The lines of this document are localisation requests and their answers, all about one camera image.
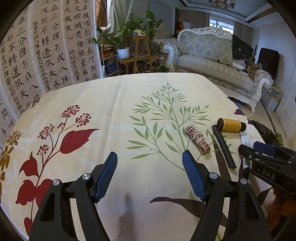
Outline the white toothpaste tube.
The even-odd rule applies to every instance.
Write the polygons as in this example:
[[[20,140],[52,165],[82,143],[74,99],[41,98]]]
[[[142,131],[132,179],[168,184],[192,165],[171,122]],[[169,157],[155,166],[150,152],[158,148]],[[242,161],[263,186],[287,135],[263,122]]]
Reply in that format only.
[[[245,146],[250,147],[250,143],[249,143],[249,136],[246,132],[241,132],[240,133],[240,137],[241,137],[241,143]],[[251,161],[246,159],[245,157],[242,158],[242,163],[243,163],[243,169],[246,170],[247,168],[250,169],[251,168]]]

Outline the black trash bag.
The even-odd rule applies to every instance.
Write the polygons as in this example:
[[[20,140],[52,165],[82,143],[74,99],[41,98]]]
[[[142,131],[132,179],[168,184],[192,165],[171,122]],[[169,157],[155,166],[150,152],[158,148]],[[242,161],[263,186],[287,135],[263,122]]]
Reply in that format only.
[[[260,136],[266,144],[274,146],[280,145],[275,134],[276,132],[274,133],[267,126],[255,120],[250,120],[249,124],[253,125],[257,129],[258,133],[260,134]]]

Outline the green slipper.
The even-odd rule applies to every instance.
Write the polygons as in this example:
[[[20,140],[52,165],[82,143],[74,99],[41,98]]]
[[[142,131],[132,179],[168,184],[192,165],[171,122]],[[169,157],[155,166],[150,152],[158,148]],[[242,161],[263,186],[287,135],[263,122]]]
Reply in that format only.
[[[282,138],[282,135],[280,133],[276,132],[276,137],[277,137],[277,140],[278,140],[279,144],[281,146],[283,146],[283,138]]]

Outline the black tube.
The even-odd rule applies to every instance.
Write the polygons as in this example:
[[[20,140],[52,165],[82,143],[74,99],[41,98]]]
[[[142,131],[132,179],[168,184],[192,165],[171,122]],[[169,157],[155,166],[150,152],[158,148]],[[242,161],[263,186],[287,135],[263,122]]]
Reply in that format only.
[[[227,146],[226,141],[225,141],[224,137],[222,136],[222,133],[218,129],[218,126],[212,125],[212,130],[213,130],[213,133],[216,136],[216,139],[220,145],[220,149],[222,150],[222,153],[224,154],[228,168],[236,169],[237,167],[236,167],[234,159],[230,153],[229,147]]]

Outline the yellow bottle black cap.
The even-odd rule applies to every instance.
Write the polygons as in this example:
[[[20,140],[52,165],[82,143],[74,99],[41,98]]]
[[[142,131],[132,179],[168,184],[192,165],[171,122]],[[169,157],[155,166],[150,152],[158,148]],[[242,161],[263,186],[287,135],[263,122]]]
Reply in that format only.
[[[217,120],[218,129],[224,132],[244,132],[247,128],[246,123],[238,120],[230,120],[226,118],[219,118]]]

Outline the plaid ribbon bundle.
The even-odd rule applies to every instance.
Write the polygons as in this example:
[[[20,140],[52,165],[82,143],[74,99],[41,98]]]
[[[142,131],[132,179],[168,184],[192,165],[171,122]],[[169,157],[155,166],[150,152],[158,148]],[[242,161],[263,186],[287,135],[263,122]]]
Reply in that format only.
[[[210,152],[211,148],[209,144],[205,141],[204,135],[198,132],[194,126],[187,126],[185,132],[189,135],[190,139],[197,145],[201,154],[207,154]]]

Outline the white door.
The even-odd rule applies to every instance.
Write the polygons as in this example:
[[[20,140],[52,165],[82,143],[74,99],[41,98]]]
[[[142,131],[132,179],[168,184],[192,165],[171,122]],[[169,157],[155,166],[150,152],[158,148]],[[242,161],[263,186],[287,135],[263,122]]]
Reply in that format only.
[[[281,99],[276,110],[276,115],[281,123],[287,139],[292,139],[295,135],[295,74]]]

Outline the storage box by sofa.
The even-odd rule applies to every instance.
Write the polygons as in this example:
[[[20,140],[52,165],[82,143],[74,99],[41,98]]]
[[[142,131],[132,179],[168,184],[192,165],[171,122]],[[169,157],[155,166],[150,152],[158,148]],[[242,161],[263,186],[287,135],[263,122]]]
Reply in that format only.
[[[264,90],[262,92],[261,100],[267,108],[276,111],[281,101],[278,88],[273,85],[270,90]]]

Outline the dark covered cabinet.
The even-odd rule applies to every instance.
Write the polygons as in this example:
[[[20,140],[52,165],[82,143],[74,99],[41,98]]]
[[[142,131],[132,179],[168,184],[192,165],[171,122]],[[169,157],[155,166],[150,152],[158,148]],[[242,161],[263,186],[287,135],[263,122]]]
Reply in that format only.
[[[262,70],[268,72],[273,80],[275,80],[278,73],[279,61],[280,54],[278,51],[267,48],[260,49],[257,63],[262,65]]]

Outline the black jacket on sofa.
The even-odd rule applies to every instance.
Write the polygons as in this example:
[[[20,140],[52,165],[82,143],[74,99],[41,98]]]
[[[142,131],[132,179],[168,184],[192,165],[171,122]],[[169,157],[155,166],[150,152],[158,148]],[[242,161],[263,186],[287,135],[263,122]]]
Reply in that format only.
[[[234,60],[249,60],[253,55],[253,49],[236,35],[232,36],[232,57]]]

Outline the floral cream tablecloth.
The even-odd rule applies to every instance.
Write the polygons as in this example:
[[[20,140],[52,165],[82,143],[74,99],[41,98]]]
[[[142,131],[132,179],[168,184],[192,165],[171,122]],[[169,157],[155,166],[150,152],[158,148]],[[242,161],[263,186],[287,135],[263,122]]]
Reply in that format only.
[[[118,165],[96,208],[111,240],[189,240],[199,220],[182,164],[190,150],[208,170],[237,180],[214,143],[219,118],[248,122],[214,84],[197,74],[135,74],[49,92],[25,111],[1,159],[1,207],[28,239],[46,190],[76,180],[116,152]],[[211,150],[185,132],[194,126]]]

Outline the ornate white sofa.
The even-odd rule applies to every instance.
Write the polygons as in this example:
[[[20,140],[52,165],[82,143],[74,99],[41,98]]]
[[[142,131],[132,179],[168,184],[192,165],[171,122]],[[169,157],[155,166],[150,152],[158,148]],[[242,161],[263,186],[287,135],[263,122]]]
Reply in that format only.
[[[229,31],[217,27],[183,29],[177,39],[160,39],[159,51],[167,55],[170,72],[201,74],[227,96],[248,104],[254,112],[263,90],[270,90],[271,75],[252,61],[234,59],[233,50],[253,49]]]

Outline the white plant pot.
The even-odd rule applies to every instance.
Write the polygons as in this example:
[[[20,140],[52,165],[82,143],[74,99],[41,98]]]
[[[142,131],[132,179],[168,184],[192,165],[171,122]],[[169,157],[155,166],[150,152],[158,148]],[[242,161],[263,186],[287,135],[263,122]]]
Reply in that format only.
[[[126,60],[130,58],[130,48],[124,48],[124,49],[117,49],[117,59],[118,60]]]

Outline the green potted plant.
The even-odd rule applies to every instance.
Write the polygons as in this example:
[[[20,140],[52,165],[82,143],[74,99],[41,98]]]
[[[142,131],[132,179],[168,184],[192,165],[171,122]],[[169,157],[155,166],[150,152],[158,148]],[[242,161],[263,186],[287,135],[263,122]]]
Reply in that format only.
[[[128,40],[135,36],[134,33],[137,30],[140,30],[140,36],[142,36],[142,31],[144,31],[144,37],[149,37],[151,42],[157,35],[163,21],[163,19],[158,19],[153,11],[147,11],[145,19],[137,18],[135,14],[129,14],[125,19],[125,23],[116,33],[108,33],[107,30],[103,30],[97,39],[92,38],[92,42],[99,46],[124,49],[127,48]]]

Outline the calligraphy folding screen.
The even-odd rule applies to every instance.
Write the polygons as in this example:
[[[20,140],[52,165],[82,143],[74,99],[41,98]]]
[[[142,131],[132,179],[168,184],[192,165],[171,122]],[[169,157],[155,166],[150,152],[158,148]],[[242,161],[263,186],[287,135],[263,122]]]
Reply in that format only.
[[[1,146],[42,94],[104,76],[95,1],[33,1],[1,42]]]

